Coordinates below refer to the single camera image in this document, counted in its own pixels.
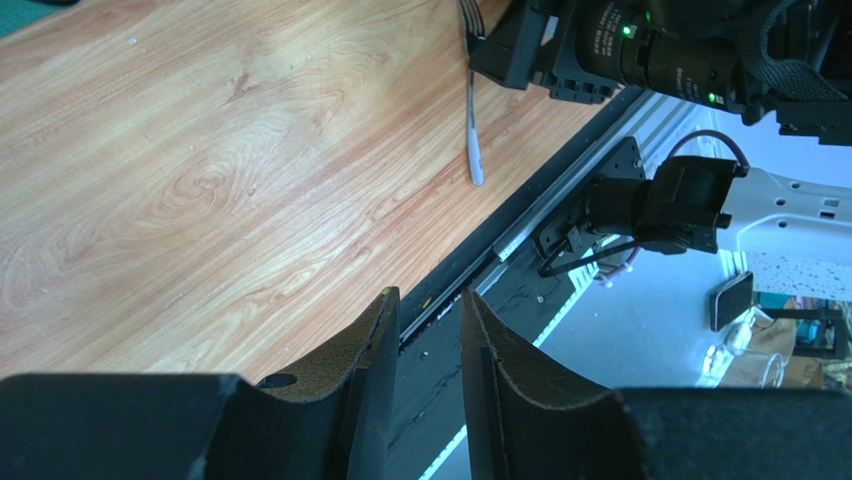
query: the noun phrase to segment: screw hole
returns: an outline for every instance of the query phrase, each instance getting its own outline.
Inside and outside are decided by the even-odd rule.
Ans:
[[[299,379],[291,373],[273,373],[257,384],[257,388],[284,388],[298,382]]]

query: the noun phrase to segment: wooden tabletop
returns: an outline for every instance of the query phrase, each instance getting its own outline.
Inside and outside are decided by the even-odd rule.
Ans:
[[[465,82],[454,0],[81,0],[0,40],[0,377],[256,380],[405,294],[599,108],[480,77],[476,188]]]

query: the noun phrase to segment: metal fork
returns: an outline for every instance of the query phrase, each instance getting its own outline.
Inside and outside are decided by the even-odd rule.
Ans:
[[[470,57],[476,45],[485,40],[485,23],[476,0],[459,0],[465,30],[465,49]],[[479,150],[479,132],[473,113],[474,88],[476,74],[470,70],[467,82],[467,161],[470,165],[470,178],[473,184],[481,187],[485,184],[485,171],[482,169],[482,154]]]

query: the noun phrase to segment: wood grain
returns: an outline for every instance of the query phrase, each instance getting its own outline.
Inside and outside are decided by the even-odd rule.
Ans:
[[[477,189],[465,69],[455,0],[82,0],[0,40],[0,376],[256,380],[405,294],[597,111],[478,82]]]

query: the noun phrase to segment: green mat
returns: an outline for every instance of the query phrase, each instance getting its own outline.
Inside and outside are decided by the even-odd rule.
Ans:
[[[28,0],[0,0],[0,37],[20,30],[27,25],[62,10]]]

